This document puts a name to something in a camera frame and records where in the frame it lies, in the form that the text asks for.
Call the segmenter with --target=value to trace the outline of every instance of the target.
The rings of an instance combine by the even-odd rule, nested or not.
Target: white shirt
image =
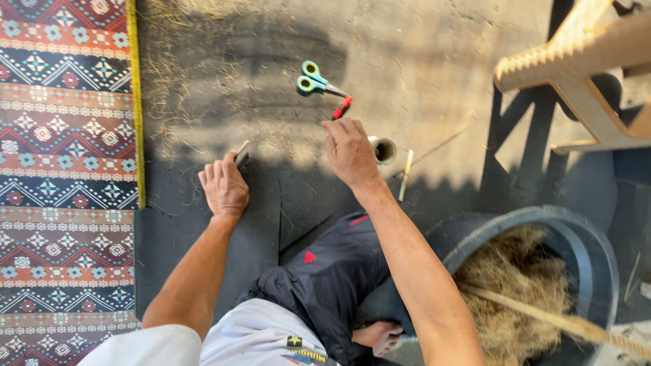
[[[323,366],[326,362],[323,345],[296,314],[252,299],[210,328],[203,345],[193,329],[169,324],[111,337],[79,366]]]

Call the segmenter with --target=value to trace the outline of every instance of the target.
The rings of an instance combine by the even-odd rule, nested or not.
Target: finger
[[[340,119],[341,125],[344,126],[346,131],[348,131],[349,134],[360,134],[361,129],[357,127],[359,124],[358,120],[350,119],[350,118],[342,118]]]
[[[209,182],[215,178],[215,166],[212,164],[206,164],[204,166],[204,171],[206,172],[206,181]]]
[[[222,174],[228,180],[242,177],[238,167],[235,165],[235,156],[235,150],[231,150],[224,155],[224,160],[221,162]]]
[[[201,182],[201,186],[206,189],[206,184],[208,181],[206,180],[206,172],[205,171],[200,171],[199,172],[199,182]]]
[[[335,139],[335,143],[342,141],[348,136],[348,132],[342,126],[340,120],[325,120],[321,122],[321,126],[328,130],[333,139]]]
[[[364,128],[362,127],[362,122],[359,119],[355,119],[353,120],[353,122],[355,123],[355,127],[357,128],[357,131],[359,131],[360,134],[364,136],[368,136],[366,131],[364,131]]]
[[[400,333],[402,333],[402,327],[400,325],[398,325],[398,324],[395,327],[393,327],[391,330],[389,330],[389,334],[394,334],[395,335],[395,334],[400,334]]]
[[[224,172],[221,170],[221,160],[215,160],[215,179],[219,180],[224,177]]]
[[[237,158],[237,156],[238,153],[235,150],[231,150],[224,155],[224,162],[235,162],[235,158]]]
[[[332,135],[327,135],[325,137],[325,154],[327,155],[328,158],[330,157],[335,157],[337,156],[337,144],[335,143],[335,140],[332,138]]]

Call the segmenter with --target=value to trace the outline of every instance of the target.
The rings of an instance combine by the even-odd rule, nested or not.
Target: red logo
[[[362,221],[364,221],[366,219],[368,219],[368,215],[364,215],[364,216],[360,217],[359,219],[355,219],[355,220],[351,221],[350,226],[355,226],[358,223],[361,223]]]
[[[311,262],[314,262],[315,260],[316,260],[316,257],[314,256],[314,254],[312,254],[311,251],[306,251],[305,252],[305,259],[303,259],[303,262],[311,263]]]

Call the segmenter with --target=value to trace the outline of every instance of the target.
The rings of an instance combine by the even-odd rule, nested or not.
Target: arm
[[[213,217],[169,275],[143,316],[143,328],[183,324],[203,340],[224,274],[230,235],[249,202],[249,187],[235,166],[235,152],[199,173]]]
[[[452,277],[382,180],[358,120],[323,121],[325,151],[337,176],[364,206],[378,233],[427,365],[485,365],[473,318]]]

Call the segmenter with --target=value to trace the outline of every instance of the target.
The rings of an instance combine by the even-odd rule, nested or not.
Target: metal cup
[[[369,136],[368,142],[373,146],[375,152],[375,162],[380,165],[386,165],[393,162],[396,158],[396,144],[386,137]]]

